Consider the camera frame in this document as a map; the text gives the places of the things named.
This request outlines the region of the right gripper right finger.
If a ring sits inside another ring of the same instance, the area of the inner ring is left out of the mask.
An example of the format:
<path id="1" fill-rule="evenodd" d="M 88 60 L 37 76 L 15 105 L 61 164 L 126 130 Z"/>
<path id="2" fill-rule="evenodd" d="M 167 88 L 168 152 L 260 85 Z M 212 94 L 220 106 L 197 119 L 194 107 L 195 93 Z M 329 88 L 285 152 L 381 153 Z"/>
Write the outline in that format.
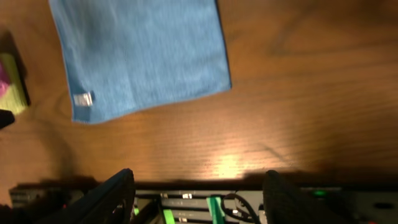
<path id="1" fill-rule="evenodd" d="M 266 172 L 262 191 L 268 223 L 341 224 L 345 222 L 344 218 L 302 192 L 275 170 Z"/>

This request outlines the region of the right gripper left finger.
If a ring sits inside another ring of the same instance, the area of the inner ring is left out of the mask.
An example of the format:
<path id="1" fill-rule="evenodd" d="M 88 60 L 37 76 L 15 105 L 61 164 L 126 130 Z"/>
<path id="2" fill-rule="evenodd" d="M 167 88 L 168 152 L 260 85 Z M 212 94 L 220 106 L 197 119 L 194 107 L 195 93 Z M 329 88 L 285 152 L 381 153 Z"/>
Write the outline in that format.
<path id="1" fill-rule="evenodd" d="M 123 169 L 72 205 L 42 218 L 38 223 L 129 224 L 135 193 L 133 172 Z"/>

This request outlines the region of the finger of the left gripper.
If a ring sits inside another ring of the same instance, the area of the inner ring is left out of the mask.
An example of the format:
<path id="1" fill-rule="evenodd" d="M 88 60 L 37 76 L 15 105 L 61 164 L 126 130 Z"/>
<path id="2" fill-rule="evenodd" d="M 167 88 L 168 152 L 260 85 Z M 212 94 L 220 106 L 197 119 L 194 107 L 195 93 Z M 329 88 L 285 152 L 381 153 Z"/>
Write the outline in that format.
<path id="1" fill-rule="evenodd" d="M 15 117 L 11 111 L 0 110 L 0 129 L 9 126 L 15 121 Z"/>

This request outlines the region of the blue microfiber cloth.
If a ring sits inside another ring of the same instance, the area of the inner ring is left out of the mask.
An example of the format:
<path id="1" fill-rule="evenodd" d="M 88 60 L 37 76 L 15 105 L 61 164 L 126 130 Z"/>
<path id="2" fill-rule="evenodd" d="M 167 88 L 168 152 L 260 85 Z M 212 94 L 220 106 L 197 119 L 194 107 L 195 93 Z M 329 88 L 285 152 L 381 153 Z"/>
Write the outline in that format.
<path id="1" fill-rule="evenodd" d="M 74 121 L 96 124 L 231 88 L 214 0 L 51 0 Z"/>

